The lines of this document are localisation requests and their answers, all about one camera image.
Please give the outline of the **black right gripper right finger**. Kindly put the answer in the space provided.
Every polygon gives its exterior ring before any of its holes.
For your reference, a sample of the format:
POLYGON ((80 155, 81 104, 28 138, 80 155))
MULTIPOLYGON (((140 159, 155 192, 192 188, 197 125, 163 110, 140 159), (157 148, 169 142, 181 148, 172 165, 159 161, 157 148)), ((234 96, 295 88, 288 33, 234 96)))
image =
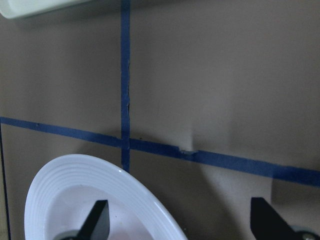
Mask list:
POLYGON ((263 197, 250 202, 250 230, 256 240, 299 240, 299 235, 263 197))

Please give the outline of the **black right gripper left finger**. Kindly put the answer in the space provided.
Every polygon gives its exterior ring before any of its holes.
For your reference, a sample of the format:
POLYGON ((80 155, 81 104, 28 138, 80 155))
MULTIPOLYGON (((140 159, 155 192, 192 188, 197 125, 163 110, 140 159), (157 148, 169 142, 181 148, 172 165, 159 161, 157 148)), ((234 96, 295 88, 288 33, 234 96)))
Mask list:
POLYGON ((110 234, 108 200, 97 200, 76 235, 77 240, 107 240, 110 234))

